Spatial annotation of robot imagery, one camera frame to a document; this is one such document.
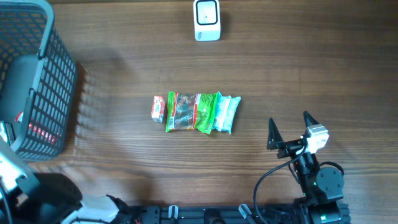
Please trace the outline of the dark green gum pack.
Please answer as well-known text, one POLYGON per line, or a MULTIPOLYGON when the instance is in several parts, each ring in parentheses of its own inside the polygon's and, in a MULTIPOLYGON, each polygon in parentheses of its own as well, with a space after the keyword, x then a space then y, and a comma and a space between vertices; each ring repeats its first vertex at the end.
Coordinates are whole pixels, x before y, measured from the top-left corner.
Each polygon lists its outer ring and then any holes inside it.
POLYGON ((0 133, 2 139, 9 145, 12 146, 16 140, 13 125, 6 121, 0 122, 0 133))

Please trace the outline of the green snack bag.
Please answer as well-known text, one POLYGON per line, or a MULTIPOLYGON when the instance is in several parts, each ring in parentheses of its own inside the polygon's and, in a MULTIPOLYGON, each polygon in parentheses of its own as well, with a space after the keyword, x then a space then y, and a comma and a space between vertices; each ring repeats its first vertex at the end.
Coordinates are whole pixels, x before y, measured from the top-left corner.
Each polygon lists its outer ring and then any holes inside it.
POLYGON ((170 91, 165 131, 197 129, 204 134, 210 134, 215 121, 217 99, 217 93, 170 91))

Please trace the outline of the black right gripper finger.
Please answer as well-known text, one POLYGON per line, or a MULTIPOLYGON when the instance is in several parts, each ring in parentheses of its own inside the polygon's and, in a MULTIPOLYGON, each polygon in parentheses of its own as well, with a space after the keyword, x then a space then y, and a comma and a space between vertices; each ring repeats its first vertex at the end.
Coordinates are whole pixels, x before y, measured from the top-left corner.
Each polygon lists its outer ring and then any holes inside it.
POLYGON ((275 150, 282 147, 284 141, 272 118, 269 119, 269 134, 267 139, 267 149, 275 150))
POLYGON ((315 120, 313 118, 313 116, 308 111, 304 111, 303 112, 303 118, 304 118, 305 125, 306 125, 307 128, 310 127, 310 126, 314 126, 314 125, 318 125, 319 124, 319 122, 317 120, 315 120))

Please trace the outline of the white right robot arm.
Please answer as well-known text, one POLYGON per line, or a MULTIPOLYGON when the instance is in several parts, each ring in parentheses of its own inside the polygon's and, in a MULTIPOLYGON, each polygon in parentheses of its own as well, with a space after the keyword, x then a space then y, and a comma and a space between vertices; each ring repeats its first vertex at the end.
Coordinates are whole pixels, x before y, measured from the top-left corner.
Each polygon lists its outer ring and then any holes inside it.
POLYGON ((287 166, 299 184, 303 197, 290 204, 268 204, 261 209, 267 223, 350 223, 348 205, 343 199, 344 170, 335 162, 318 162, 315 153, 325 147, 328 130, 309 112, 303 113, 306 129, 299 139, 284 141, 271 118, 268 150, 278 150, 279 159, 288 157, 287 166))

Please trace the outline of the red white small box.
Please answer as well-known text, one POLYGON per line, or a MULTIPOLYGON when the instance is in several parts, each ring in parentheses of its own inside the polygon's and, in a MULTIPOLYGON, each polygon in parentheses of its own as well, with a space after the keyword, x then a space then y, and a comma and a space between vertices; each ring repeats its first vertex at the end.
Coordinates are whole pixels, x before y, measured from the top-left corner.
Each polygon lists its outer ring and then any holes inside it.
POLYGON ((152 105, 151 118, 157 122, 162 123, 165 112, 165 101, 162 96, 155 95, 152 105))

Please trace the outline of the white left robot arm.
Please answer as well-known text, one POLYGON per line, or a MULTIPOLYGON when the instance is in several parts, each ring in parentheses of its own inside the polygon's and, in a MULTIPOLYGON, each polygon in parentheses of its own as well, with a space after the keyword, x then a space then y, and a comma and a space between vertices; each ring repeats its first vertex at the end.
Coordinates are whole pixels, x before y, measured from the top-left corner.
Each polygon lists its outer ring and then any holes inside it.
POLYGON ((34 171, 1 141, 1 224, 130 224, 137 217, 119 198, 82 195, 67 176, 34 171))

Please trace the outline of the red candy bar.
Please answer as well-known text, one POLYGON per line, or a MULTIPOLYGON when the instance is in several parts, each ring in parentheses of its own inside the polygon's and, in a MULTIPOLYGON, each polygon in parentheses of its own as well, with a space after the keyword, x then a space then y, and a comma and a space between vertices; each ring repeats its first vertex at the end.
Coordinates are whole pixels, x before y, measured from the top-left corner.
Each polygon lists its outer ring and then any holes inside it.
POLYGON ((28 130, 31 131, 31 134, 35 134, 36 136, 43 138, 51 144, 56 144, 58 142, 58 138, 60 137, 59 133, 57 133, 56 135, 50 134, 44 127, 41 127, 41 125, 33 125, 32 120, 28 125, 28 130))

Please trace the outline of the light blue tissue pack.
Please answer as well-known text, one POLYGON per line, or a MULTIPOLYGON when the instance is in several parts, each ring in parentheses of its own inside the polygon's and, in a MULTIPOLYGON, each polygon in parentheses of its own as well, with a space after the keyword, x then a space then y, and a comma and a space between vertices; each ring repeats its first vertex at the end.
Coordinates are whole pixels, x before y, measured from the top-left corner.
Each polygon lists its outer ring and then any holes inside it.
POLYGON ((240 101, 240 96, 223 96, 218 92, 212 129, 231 134, 234 116, 240 101))

